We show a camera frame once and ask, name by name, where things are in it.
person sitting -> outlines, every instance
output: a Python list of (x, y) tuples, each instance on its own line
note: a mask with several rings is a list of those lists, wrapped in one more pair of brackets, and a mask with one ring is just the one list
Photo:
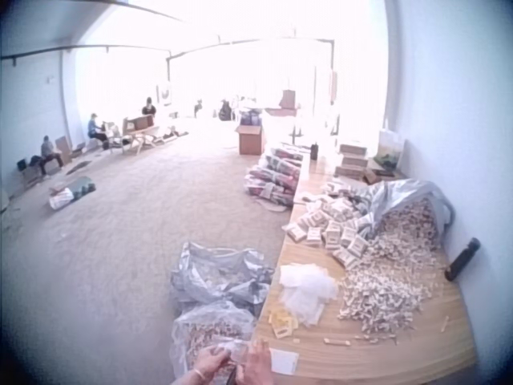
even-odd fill
[(59, 167), (63, 168), (64, 163), (61, 158), (61, 154), (54, 151), (54, 145), (50, 142), (50, 138), (46, 135), (43, 138), (43, 142), (41, 144), (41, 160), (39, 161), (39, 167), (41, 167), (42, 177), (46, 179), (48, 175), (46, 174), (45, 164), (56, 159), (59, 163)]
[(155, 106), (153, 104), (151, 104), (150, 97), (146, 98), (146, 105), (143, 107), (143, 110), (141, 112), (143, 113), (143, 115), (153, 115), (153, 117), (155, 118), (157, 109), (155, 108)]
[(106, 150), (109, 148), (109, 141), (107, 135), (105, 135), (105, 129), (96, 124), (97, 117), (95, 113), (91, 114), (91, 119), (87, 125), (87, 136), (91, 139), (100, 140), (103, 144), (103, 149)]

hand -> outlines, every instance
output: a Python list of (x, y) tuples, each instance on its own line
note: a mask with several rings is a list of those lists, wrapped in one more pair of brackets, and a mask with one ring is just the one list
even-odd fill
[(214, 374), (222, 368), (230, 359), (230, 351), (218, 346), (209, 346), (201, 349), (196, 358), (194, 369), (200, 371), (210, 383)]
[(236, 382), (237, 385), (273, 385), (271, 351), (267, 342), (253, 341), (245, 367), (237, 367)]

gray carpet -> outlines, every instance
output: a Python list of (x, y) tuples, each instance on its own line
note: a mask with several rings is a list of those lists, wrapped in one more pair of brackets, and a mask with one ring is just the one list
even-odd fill
[[(169, 383), (169, 277), (182, 244), (253, 247), (276, 263), (290, 212), (244, 193), (258, 157), (238, 155), (231, 124), (177, 127), (191, 135), (139, 156), (84, 156), (93, 162), (66, 176), (68, 165), (2, 216), (2, 332), (40, 379)], [(83, 175), (97, 190), (52, 212), (48, 188)]]

metal beam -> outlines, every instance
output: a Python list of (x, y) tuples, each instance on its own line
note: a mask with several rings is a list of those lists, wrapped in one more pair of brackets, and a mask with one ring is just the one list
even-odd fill
[[(145, 8), (143, 6), (136, 6), (134, 4), (129, 4), (127, 2), (117, 2), (115, 0), (60, 0), (60, 1), (64, 1), (64, 2), (98, 2), (100, 4), (106, 4), (108, 6), (124, 6), (126, 8), (132, 8), (133, 10), (141, 10), (143, 12), (148, 12), (150, 14), (157, 14), (164, 18), (170, 18), (171, 20), (175, 20), (176, 22), (182, 22), (184, 24), (190, 24), (191, 26), (197, 26), (198, 28), (205, 29), (204, 27), (198, 26), (197, 24), (195, 24), (193, 22), (188, 22), (186, 20), (177, 18), (170, 14), (165, 14), (164, 12), (159, 12), (158, 10), (152, 10), (151, 8)], [(216, 32), (213, 32), (213, 31), (209, 31), (209, 33), (214, 34), (217, 37), (217, 40), (220, 41), (219, 34), (217, 34)]]
[(184, 52), (180, 52), (179, 54), (176, 54), (176, 55), (170, 55), (169, 58), (167, 58), (167, 61), (169, 60), (173, 60), (173, 59), (178, 59), (186, 54), (191, 54), (192, 52), (197, 52), (197, 51), (202, 51), (202, 50), (207, 50), (207, 49), (210, 49), (210, 48), (216, 48), (216, 47), (222, 47), (222, 46), (234, 46), (236, 44), (246, 44), (246, 43), (256, 43), (256, 42), (264, 42), (264, 41), (269, 41), (269, 40), (314, 40), (316, 42), (320, 42), (320, 43), (328, 43), (328, 44), (331, 44), (331, 69), (333, 70), (333, 60), (334, 60), (334, 53), (335, 53), (335, 41), (334, 40), (331, 40), (331, 39), (328, 39), (328, 38), (249, 38), (249, 39), (246, 39), (246, 40), (236, 40), (236, 41), (233, 41), (233, 42), (225, 42), (225, 43), (219, 43), (219, 44), (212, 44), (211, 46), (205, 46), (205, 47), (200, 47), (200, 48), (195, 48), (194, 50), (190, 50), (190, 51), (184, 51)]
[(2, 56), (1, 59), (2, 60), (12, 59), (14, 61), (14, 63), (16, 63), (16, 59), (24, 58), (26, 56), (46, 54), (47, 52), (54, 52), (54, 51), (74, 50), (74, 49), (79, 49), (79, 48), (106, 48), (107, 50), (109, 48), (139, 48), (139, 49), (144, 49), (144, 50), (168, 52), (169, 55), (171, 55), (170, 50), (166, 50), (165, 48), (157, 48), (157, 47), (130, 46), (130, 45), (126, 45), (126, 44), (75, 44), (73, 46), (59, 46), (59, 47), (45, 48), (43, 50), (37, 50), (37, 51), (22, 52), (21, 54), (5, 55), (5, 56)]

stack of boxes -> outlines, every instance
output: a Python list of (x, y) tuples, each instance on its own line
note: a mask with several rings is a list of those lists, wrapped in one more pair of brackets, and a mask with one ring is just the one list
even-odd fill
[(369, 163), (367, 147), (357, 141), (346, 142), (340, 145), (340, 153), (342, 162), (336, 167), (335, 176), (361, 180)]

